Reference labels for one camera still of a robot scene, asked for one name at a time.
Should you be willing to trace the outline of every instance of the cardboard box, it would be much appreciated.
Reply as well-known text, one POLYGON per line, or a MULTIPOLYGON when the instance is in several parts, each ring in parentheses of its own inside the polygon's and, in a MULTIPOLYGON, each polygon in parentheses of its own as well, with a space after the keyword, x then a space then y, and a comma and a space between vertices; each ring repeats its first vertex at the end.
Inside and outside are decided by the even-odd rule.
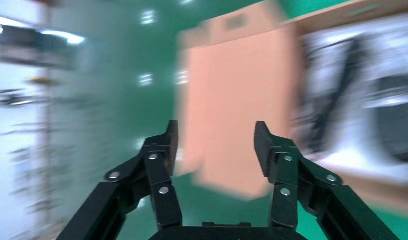
POLYGON ((253 149, 256 121, 291 137, 291 119, 303 73, 299 36, 340 25, 408 12, 408 0, 351 0, 285 20, 263 1, 203 22, 180 35, 183 160, 177 174, 197 171, 198 184, 246 199, 268 192, 253 149))

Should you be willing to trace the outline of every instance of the green floor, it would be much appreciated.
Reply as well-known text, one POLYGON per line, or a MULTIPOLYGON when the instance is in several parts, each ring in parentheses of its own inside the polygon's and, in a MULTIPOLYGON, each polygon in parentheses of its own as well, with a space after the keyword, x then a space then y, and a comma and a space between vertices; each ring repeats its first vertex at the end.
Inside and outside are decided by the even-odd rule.
MULTIPOLYGON (((93 186, 110 168, 137 153, 140 139, 163 132, 168 120, 175 119, 177 34, 199 22, 259 2, 258 0, 62 0, 50 13, 55 29, 87 37, 79 71, 51 71, 64 84, 55 96, 88 95, 101 101, 93 107, 55 107, 55 125, 65 122, 73 131, 54 133, 56 146, 74 146, 65 161, 70 176, 55 177, 61 186, 55 198, 62 203, 54 217, 69 218, 93 186), (155 13, 155 22, 141 25, 144 11, 155 13), (138 86, 140 76, 152 76, 152 84, 138 86)), ((313 12, 344 0, 280 0, 290 17, 313 12)), ((191 176, 173 180, 182 207, 185 226, 202 222, 237 224, 250 222, 265 226, 269 196, 243 202, 190 183, 191 176)), ((400 237, 408 240, 408 218, 376 212, 400 237)), ((309 240, 324 236, 314 217, 299 211, 298 232, 309 240)), ((156 231, 149 199, 129 214, 120 240, 145 240, 156 231)))

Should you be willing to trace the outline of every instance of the white wall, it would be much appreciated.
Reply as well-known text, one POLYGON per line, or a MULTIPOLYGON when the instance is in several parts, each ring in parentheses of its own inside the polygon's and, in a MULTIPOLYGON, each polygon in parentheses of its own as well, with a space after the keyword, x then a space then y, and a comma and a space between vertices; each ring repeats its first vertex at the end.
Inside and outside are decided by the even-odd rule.
MULTIPOLYGON (((45 6, 33 1, 0 0, 0 17, 29 24, 42 24, 44 13, 45 6)), ((33 93, 35 87, 24 81, 39 76, 41 71, 37 67, 0 63, 0 90, 25 89, 24 93, 33 93)), ((11 109, 0 107, 0 134, 19 129, 12 125, 34 123, 40 117, 39 106, 36 105, 11 109)), ((0 136, 0 240, 13 239, 14 236, 34 228, 36 216, 29 213, 32 210, 29 207, 36 203, 35 197, 12 194, 19 186, 14 182, 17 169, 11 161, 13 154, 8 153, 35 145, 35 134, 0 136)))

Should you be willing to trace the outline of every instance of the black object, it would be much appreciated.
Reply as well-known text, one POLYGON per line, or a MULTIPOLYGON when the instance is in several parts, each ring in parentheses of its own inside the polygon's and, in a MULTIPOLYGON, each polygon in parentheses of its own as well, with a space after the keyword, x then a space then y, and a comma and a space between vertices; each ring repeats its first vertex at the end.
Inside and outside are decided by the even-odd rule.
POLYGON ((297 201, 317 216, 330 240, 397 240, 388 227, 336 174, 305 159, 293 141, 255 126, 254 147, 261 169, 274 185, 268 227, 249 223, 182 226, 171 185, 177 150, 177 122, 145 140, 139 154, 105 175, 57 240, 114 240, 139 200, 151 195, 158 232, 151 240, 305 240, 295 232, 297 201))
POLYGON ((312 126, 309 137, 308 137, 308 147, 313 153, 318 153, 324 149, 324 138, 326 135, 326 130, 329 125, 329 120, 332 112, 336 109, 339 100, 344 95, 348 87, 356 80, 357 74, 361 70, 361 63, 365 56, 362 47, 362 38, 356 37, 341 41, 338 43, 325 46, 320 49, 331 47, 337 44, 342 44, 345 42, 349 43, 349 48, 346 52, 345 65, 343 67, 341 77, 339 80, 339 86, 337 90, 329 96, 328 104, 322 110, 322 112, 317 116, 314 125, 312 126))
POLYGON ((378 139, 393 157, 408 162, 408 75, 383 77, 376 83, 379 102, 403 99, 399 104, 380 103, 375 109, 378 139))

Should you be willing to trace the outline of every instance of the metal rivet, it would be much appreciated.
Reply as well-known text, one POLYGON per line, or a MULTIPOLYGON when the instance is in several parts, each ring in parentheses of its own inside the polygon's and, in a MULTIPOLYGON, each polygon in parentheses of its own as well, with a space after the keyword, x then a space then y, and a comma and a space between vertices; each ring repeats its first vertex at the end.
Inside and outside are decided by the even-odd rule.
POLYGON ((115 171, 115 172, 112 172, 109 177, 110 177, 110 179, 116 179, 119 176, 120 176, 120 173, 115 171))
POLYGON ((158 190, 158 193, 159 194, 166 194, 166 193, 168 193, 168 187, 162 187, 162 188, 160 188, 159 190, 158 190))
POLYGON ((154 159, 157 159, 157 157, 158 157, 158 155, 152 154, 152 155, 149 155, 148 159, 154 160, 154 159))
POLYGON ((327 175, 327 176, 326 176, 326 179, 329 180, 329 181, 331 181, 331 182, 336 181, 336 177, 334 177, 334 176, 332 176, 332 175, 327 175))
POLYGON ((285 195, 285 196, 289 196, 291 194, 291 192, 287 188, 282 188, 280 190, 280 193, 285 195))

